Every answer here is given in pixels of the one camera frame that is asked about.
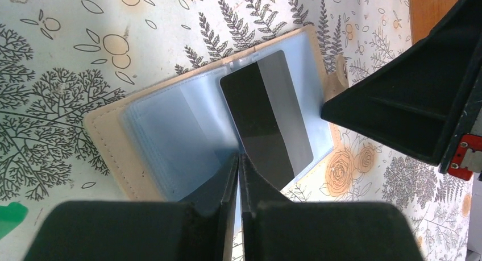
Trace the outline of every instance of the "tablecloth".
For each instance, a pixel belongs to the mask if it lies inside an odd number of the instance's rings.
[[[0,206],[28,209],[1,260],[21,259],[63,201],[126,199],[82,128],[90,110],[307,24],[329,71],[345,56],[350,84],[412,44],[408,0],[0,0],[0,14]],[[425,259],[464,260],[471,182],[333,131],[335,151],[287,197],[389,201]]]

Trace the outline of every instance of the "open wallet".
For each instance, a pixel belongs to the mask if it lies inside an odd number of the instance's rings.
[[[294,203],[260,175],[248,155],[234,153],[179,202],[59,205],[25,261],[231,260],[238,184],[246,261],[422,260],[393,205]]]
[[[333,60],[328,74],[306,26],[94,110],[85,127],[132,200],[181,201],[234,152],[282,190],[333,150],[320,110],[348,87]]]

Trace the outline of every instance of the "green object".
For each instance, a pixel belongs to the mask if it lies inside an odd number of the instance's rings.
[[[27,216],[28,209],[18,202],[0,206],[0,239],[15,229]]]

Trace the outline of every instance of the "wooden floor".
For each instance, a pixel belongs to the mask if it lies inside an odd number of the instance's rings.
[[[455,2],[457,0],[410,0],[413,43],[427,36]]]

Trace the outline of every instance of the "red clip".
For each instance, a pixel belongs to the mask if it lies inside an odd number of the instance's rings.
[[[469,148],[474,151],[482,151],[482,137],[472,134],[465,134],[462,136],[459,147],[457,148],[455,155],[448,166],[448,173],[451,176],[458,177],[463,180],[470,180],[472,178],[472,171],[470,171],[467,167],[460,167],[462,160],[464,159]]]

